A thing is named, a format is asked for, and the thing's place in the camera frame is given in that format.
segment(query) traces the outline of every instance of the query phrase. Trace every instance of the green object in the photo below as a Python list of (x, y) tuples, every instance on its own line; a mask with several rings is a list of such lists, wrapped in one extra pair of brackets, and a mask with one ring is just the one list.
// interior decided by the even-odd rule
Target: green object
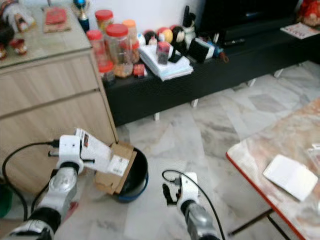
[(11, 209), (12, 191), (3, 184), (0, 184), (0, 218), (3, 218)]

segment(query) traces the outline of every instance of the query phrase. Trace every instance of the black tv cabinet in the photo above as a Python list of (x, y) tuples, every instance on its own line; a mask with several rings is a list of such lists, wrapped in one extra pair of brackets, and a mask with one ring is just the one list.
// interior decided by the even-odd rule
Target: black tv cabinet
[(191, 75), (162, 82), (148, 71), (142, 79), (117, 79), (105, 86), (116, 126), (194, 99), (237, 86), (256, 77), (311, 60), (320, 64), (320, 34), (299, 40), (280, 30), (246, 38), (225, 50), (229, 63), (210, 59), (193, 64)]

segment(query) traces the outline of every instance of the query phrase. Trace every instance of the black bucket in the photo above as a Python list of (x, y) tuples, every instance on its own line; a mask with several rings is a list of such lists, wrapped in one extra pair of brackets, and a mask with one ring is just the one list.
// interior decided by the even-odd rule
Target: black bucket
[(136, 200), (146, 189), (149, 181), (146, 156), (137, 148), (136, 157), (119, 194), (114, 195), (122, 203)]

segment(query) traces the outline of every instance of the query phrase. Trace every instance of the plastic jar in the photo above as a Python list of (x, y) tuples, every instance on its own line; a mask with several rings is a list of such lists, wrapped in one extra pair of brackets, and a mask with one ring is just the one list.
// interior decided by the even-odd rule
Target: plastic jar
[(108, 86), (115, 84), (114, 64), (109, 61), (107, 65), (99, 66), (100, 77)]
[(137, 42), (137, 27), (136, 22), (132, 19), (124, 20), (122, 22), (123, 25), (126, 25), (126, 27), (129, 30), (128, 37), (131, 41), (131, 44), (134, 45)]
[(95, 12), (98, 28), (103, 32), (106, 27), (114, 23), (114, 14), (110, 10), (98, 10)]
[(139, 42), (137, 41), (134, 45), (132, 45), (132, 62), (135, 64), (140, 60), (139, 53)]
[(128, 39), (128, 28), (123, 24), (111, 24), (105, 28), (110, 57), (114, 63), (114, 75), (125, 78), (132, 74), (132, 47)]
[(105, 41), (102, 32), (99, 30), (89, 30), (86, 32), (86, 36), (93, 47), (93, 52), (98, 66), (107, 65), (107, 62), (110, 61), (110, 57), (106, 53)]

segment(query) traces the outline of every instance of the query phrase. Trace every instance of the black cable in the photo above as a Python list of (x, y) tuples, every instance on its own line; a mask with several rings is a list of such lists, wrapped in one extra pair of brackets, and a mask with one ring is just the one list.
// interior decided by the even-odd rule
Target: black cable
[(35, 205), (36, 205), (38, 199), (39, 199), (40, 196), (44, 193), (44, 191), (48, 188), (49, 183), (50, 183), (50, 180), (48, 181), (48, 183), (41, 189), (41, 191), (40, 191), (40, 192), (35, 196), (35, 198), (33, 199), (32, 205), (31, 205), (31, 211), (30, 211), (31, 213), (34, 212), (34, 210), (35, 210)]
[(219, 219), (218, 214), (217, 214), (217, 212), (216, 212), (216, 209), (215, 209), (214, 205), (212, 204), (212, 202), (211, 202), (210, 198), (208, 197), (208, 195), (205, 193), (205, 191), (204, 191), (194, 180), (192, 180), (189, 176), (187, 176), (186, 174), (184, 174), (184, 173), (181, 172), (181, 171), (174, 170), (174, 169), (167, 169), (167, 170), (164, 170), (164, 171), (162, 172), (162, 177), (163, 177), (163, 179), (166, 180), (167, 182), (169, 182), (169, 183), (174, 183), (174, 182), (175, 182), (175, 180), (169, 180), (169, 179), (167, 179), (167, 178), (165, 177), (165, 173), (170, 173), (170, 172), (171, 172), (171, 173), (177, 173), (177, 174), (180, 174), (180, 175), (185, 176), (187, 179), (189, 179), (191, 182), (193, 182), (193, 184), (196, 185), (196, 186), (198, 187), (198, 189), (203, 193), (203, 195), (205, 196), (205, 198), (206, 198), (207, 201), (209, 202), (210, 207), (212, 208), (212, 211), (213, 211), (213, 213), (214, 213), (215, 219), (216, 219), (216, 221), (217, 221), (217, 223), (218, 223), (218, 226), (219, 226), (219, 230), (220, 230), (220, 233), (221, 233), (221, 236), (222, 236), (222, 240), (226, 240), (225, 235), (224, 235), (224, 231), (223, 231), (222, 226), (221, 226), (221, 223), (220, 223), (220, 219)]
[(24, 198), (24, 196), (15, 188), (15, 186), (10, 182), (8, 175), (7, 175), (7, 170), (6, 170), (6, 165), (8, 163), (8, 161), (11, 159), (11, 157), (13, 155), (15, 155), (17, 152), (21, 151), (22, 149), (31, 147), (31, 146), (36, 146), (36, 145), (54, 145), (56, 144), (55, 141), (44, 141), (44, 142), (34, 142), (34, 143), (30, 143), (27, 145), (24, 145), (22, 147), (19, 147), (18, 149), (14, 150), (12, 153), (9, 154), (9, 156), (7, 156), (2, 164), (2, 175), (3, 178), (5, 180), (5, 183), (10, 187), (10, 189), (19, 197), (22, 206), (23, 206), (23, 220), (26, 221), (28, 218), (28, 206), (27, 206), (27, 202)]

